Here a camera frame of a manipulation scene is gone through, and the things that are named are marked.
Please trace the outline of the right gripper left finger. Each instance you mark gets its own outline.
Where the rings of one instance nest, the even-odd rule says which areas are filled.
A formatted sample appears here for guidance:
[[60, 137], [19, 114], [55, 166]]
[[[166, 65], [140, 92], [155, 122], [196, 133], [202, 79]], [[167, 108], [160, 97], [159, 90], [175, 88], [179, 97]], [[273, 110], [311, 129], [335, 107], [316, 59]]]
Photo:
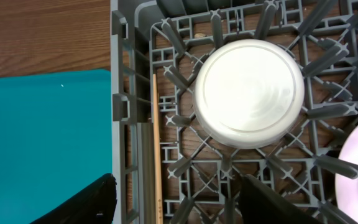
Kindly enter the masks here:
[[32, 224], [111, 224], [116, 205], [116, 179], [106, 173]]

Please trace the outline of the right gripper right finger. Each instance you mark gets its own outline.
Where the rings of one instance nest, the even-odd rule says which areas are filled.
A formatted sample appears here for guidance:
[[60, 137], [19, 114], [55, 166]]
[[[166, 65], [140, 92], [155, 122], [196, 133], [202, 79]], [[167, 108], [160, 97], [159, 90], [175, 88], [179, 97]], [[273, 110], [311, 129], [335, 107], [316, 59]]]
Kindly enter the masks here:
[[241, 180], [239, 210], [244, 223], [320, 224], [252, 175]]

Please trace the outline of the white bowl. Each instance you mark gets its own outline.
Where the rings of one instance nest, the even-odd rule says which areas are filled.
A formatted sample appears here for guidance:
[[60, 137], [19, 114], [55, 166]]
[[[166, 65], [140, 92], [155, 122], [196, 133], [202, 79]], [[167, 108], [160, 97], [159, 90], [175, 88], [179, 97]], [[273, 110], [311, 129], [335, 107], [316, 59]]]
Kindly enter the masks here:
[[214, 140], [253, 149], [289, 132], [304, 95], [303, 75], [290, 54], [276, 44], [245, 39], [224, 45], [204, 62], [193, 108]]

